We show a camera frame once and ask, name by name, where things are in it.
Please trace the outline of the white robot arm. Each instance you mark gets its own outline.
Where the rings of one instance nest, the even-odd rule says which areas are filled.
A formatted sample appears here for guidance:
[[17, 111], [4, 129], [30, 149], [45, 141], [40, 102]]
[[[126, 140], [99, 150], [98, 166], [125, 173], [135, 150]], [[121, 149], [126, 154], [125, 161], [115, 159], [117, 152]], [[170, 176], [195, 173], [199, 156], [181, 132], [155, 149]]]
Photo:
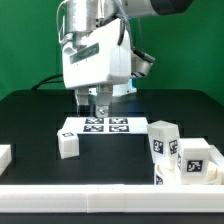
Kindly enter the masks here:
[[130, 80], [148, 75], [155, 59], [138, 50], [129, 20], [185, 12], [193, 0], [64, 0], [57, 24], [63, 80], [75, 91], [80, 111], [95, 90], [95, 116], [104, 118], [116, 95], [129, 91]]

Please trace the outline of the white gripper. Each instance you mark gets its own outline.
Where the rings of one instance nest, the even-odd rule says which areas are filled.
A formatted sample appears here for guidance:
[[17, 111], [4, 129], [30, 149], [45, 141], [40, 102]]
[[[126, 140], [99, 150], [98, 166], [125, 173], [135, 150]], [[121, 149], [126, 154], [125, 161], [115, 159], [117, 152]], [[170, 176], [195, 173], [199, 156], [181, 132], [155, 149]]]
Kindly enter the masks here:
[[109, 114], [112, 85], [127, 83], [131, 75], [130, 38], [125, 32], [122, 44], [118, 45], [120, 27], [121, 20], [115, 19], [85, 38], [82, 50], [75, 49], [72, 42], [62, 48], [64, 84], [68, 89], [79, 88], [74, 92], [76, 103], [79, 106], [89, 104], [89, 89], [80, 87], [98, 85], [95, 101], [98, 118]]

